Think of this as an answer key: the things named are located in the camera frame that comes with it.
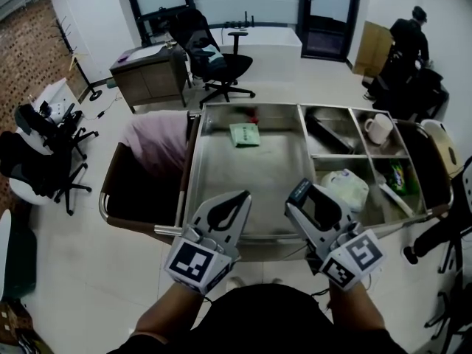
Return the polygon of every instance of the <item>door frame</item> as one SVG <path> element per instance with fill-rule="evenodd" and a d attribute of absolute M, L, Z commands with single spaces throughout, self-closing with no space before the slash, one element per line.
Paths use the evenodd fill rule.
<path fill-rule="evenodd" d="M 351 42 L 353 40 L 353 34 L 355 29 L 355 23 L 357 21 L 358 9 L 360 0 L 350 0 L 349 12 L 347 14 L 346 30 L 344 31 L 344 43 L 339 55 L 322 54 L 309 55 L 307 52 L 308 45 L 308 25 L 311 9 L 311 0 L 299 0 L 298 9 L 298 21 L 296 25 L 296 34 L 302 42 L 302 58 L 315 58 L 315 59 L 327 59 L 337 60 L 345 62 L 347 54 L 349 53 Z"/>

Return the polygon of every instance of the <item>green snack bag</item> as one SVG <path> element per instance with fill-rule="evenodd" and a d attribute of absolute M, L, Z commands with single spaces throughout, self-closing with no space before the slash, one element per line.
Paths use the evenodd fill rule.
<path fill-rule="evenodd" d="M 386 180 L 390 188 L 398 195 L 406 194 L 405 174 L 398 160 L 390 160 L 390 170 Z"/>
<path fill-rule="evenodd" d="M 229 125 L 235 147 L 260 145 L 259 129 L 254 123 L 236 123 Z"/>

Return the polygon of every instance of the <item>mesh chair back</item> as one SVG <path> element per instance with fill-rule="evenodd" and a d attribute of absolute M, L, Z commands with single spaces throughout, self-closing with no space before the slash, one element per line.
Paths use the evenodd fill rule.
<path fill-rule="evenodd" d="M 209 67 L 208 56 L 202 55 L 202 49 L 209 45 L 213 45 L 218 51 L 220 48 L 209 31 L 207 19 L 199 10 L 190 8 L 170 20 L 169 33 L 187 52 L 192 73 L 204 80 L 208 79 L 213 70 Z"/>

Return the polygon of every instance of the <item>black office chair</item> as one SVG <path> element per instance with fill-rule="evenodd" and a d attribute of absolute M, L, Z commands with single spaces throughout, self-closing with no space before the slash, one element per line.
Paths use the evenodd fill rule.
<path fill-rule="evenodd" d="M 70 189 L 83 189 L 91 192 L 91 187 L 73 184 L 74 179 L 87 164 L 82 163 L 70 174 L 72 167 L 72 150 L 42 155 L 33 150 L 18 133 L 5 131 L 0 135 L 0 173 L 30 185 L 37 195 L 53 198 L 60 202 L 62 194 L 66 195 L 66 210 L 69 215 Z"/>
<path fill-rule="evenodd" d="M 71 104 L 63 116 L 62 123 L 56 125 L 35 111 L 30 104 L 20 105 L 15 111 L 15 122 L 26 134 L 29 135 L 31 130 L 34 130 L 46 138 L 43 146 L 49 147 L 52 152 L 61 152 L 66 148 L 70 150 L 75 148 L 82 156 L 82 159 L 87 160 L 87 155 L 82 153 L 79 148 L 79 143 L 91 135 L 97 137 L 99 134 L 97 131 L 91 131 L 85 135 L 81 135 L 81 133 L 86 131 L 85 128 L 81 128 L 74 134 L 77 130 L 78 119 L 77 113 L 72 113 L 73 107 L 74 104 Z"/>
<path fill-rule="evenodd" d="M 237 78 L 246 72 L 252 64 L 252 58 L 238 55 L 239 37 L 247 36 L 247 32 L 231 32 L 229 35 L 235 38 L 234 53 L 222 54 L 218 57 L 220 48 L 209 31 L 207 19 L 197 9 L 187 9 L 170 20 L 169 33 L 177 43 L 187 52 L 190 58 L 190 69 L 192 73 L 207 81 L 219 81 L 220 85 L 206 83 L 205 90 L 216 89 L 213 93 L 200 101 L 202 108 L 204 103 L 224 95 L 229 102 L 228 92 L 235 91 L 249 93 L 250 98 L 256 94 L 247 89 L 234 88 Z"/>

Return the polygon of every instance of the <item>cardboard box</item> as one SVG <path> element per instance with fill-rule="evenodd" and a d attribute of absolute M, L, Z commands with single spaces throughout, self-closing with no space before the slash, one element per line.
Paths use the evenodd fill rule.
<path fill-rule="evenodd" d="M 386 27 L 366 21 L 353 73 L 377 76 L 389 57 L 393 38 Z"/>

